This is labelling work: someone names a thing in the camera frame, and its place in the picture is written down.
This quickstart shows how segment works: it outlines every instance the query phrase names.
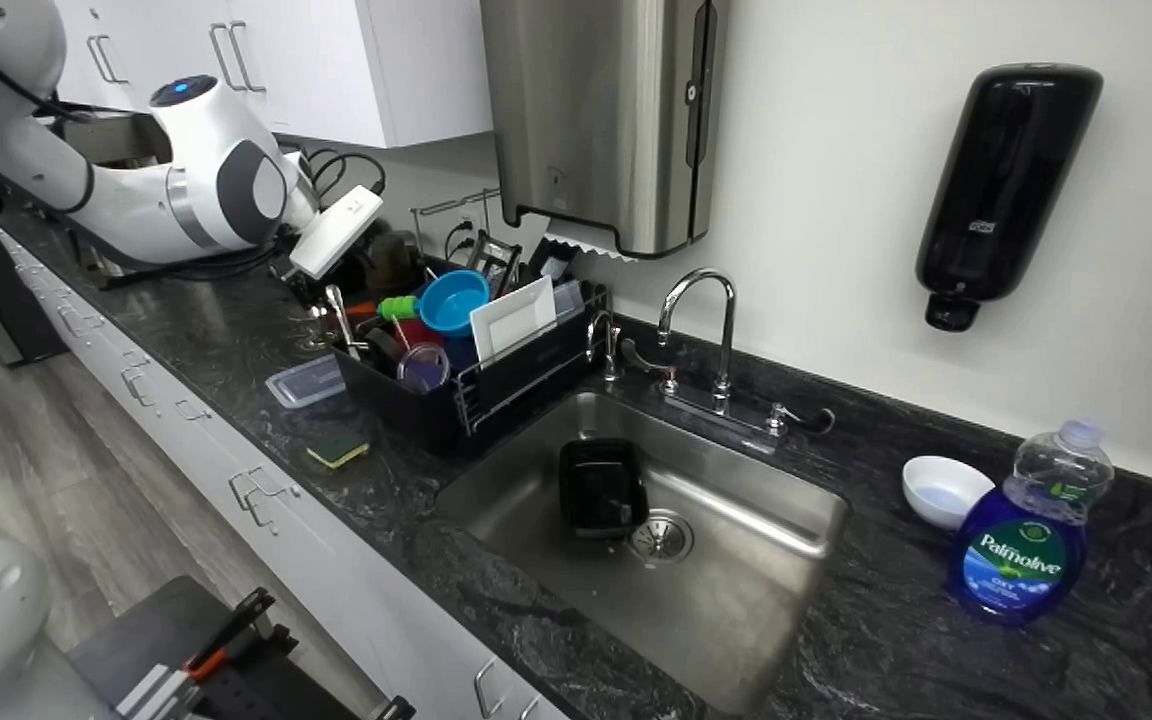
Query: floor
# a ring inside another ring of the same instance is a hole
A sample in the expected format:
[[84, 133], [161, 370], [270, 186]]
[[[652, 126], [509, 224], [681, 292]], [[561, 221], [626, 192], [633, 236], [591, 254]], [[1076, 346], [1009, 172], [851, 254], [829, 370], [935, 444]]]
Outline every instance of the floor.
[[226, 603], [264, 583], [279, 598], [273, 615], [301, 634], [298, 663], [351, 713], [375, 706], [380, 692], [73, 356], [0, 368], [0, 531], [51, 569], [56, 647], [172, 574]]

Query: sink basin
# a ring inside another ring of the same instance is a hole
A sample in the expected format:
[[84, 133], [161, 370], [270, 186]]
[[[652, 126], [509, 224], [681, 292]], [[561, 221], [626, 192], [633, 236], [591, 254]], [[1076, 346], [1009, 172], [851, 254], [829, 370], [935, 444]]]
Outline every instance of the sink basin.
[[[628, 539], [579, 539], [561, 515], [561, 447], [591, 437], [641, 447], [652, 513]], [[442, 508], [735, 716], [767, 692], [845, 515], [841, 494], [609, 390], [579, 390], [495, 444]]]

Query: black dish rack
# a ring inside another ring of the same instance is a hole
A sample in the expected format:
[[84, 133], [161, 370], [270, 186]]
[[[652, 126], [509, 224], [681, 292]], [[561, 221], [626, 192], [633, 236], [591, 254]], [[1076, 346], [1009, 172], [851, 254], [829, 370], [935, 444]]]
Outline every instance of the black dish rack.
[[370, 360], [338, 350], [347, 390], [384, 418], [387, 432], [438, 452], [479, 452], [522, 418], [591, 374], [585, 360], [587, 325], [609, 309], [609, 286], [585, 285], [585, 313], [522, 345], [505, 360], [461, 368], [445, 389], [415, 390]]

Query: bottle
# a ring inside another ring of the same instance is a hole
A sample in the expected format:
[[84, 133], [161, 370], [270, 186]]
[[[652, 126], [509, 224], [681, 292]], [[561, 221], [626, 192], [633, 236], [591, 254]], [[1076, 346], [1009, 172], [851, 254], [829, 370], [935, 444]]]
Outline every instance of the bottle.
[[1012, 476], [960, 527], [954, 592], [999, 625], [1050, 611], [1086, 569], [1088, 508], [1108, 485], [1111, 463], [1091, 424], [1024, 440]]

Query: soap dispenser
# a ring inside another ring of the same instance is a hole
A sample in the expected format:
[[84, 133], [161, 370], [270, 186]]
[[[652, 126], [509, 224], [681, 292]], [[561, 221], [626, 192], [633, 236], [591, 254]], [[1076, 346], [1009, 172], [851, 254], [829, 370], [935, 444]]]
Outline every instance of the soap dispenser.
[[1020, 285], [1099, 89], [1098, 71], [1055, 63], [978, 74], [915, 266], [933, 326], [965, 331]]

